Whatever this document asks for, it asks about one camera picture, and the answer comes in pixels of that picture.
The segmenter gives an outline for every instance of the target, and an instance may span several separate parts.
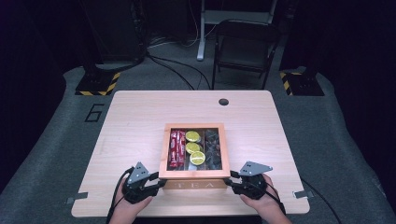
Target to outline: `light wood table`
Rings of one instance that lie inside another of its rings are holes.
[[[220,105],[225,98],[228,105]],[[231,170],[246,161],[272,166],[271,176],[288,214],[309,211],[273,97],[269,91],[118,91],[99,134],[76,200],[75,217],[105,217],[122,173],[141,161],[159,171],[166,123],[223,123]],[[227,189],[160,189],[140,217],[257,215]]]

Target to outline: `hand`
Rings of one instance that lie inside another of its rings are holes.
[[[122,186],[125,182],[125,179],[122,179],[120,182],[120,186],[117,190],[117,195],[114,203],[120,201],[116,208],[114,209],[113,217],[110,219],[110,224],[131,224],[134,222],[137,214],[141,212],[145,207],[149,205],[152,196],[147,197],[147,199],[143,200],[140,203],[128,203],[125,199],[122,199]]]
[[[271,178],[268,175],[262,174],[262,176],[264,177],[265,182],[267,182],[268,185],[271,185],[272,187],[274,186]],[[273,188],[267,186],[266,190],[275,197],[277,196]],[[244,194],[241,194],[240,198],[247,206],[254,208],[259,216],[270,224],[291,223],[289,219],[282,213],[279,204],[267,194],[264,194],[259,200],[250,199]]]

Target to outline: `lime slice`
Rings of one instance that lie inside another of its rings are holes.
[[[201,136],[198,134],[198,132],[189,131],[186,132],[186,139],[189,140],[190,142],[199,142]]]
[[[190,155],[190,161],[194,165],[201,165],[205,161],[205,154],[201,151],[193,152]]]
[[[186,151],[190,154],[192,154],[193,152],[199,151],[199,150],[200,150],[200,146],[196,143],[186,144]]]

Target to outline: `black chair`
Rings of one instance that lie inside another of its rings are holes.
[[[226,20],[217,26],[212,90],[215,89],[216,70],[221,67],[258,72],[264,79],[262,90],[280,40],[278,29],[267,23]]]

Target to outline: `chair backrest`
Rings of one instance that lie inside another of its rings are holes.
[[[274,25],[268,23],[226,20],[222,21],[217,26],[217,41],[219,41],[219,36],[277,43],[281,37],[281,33]]]

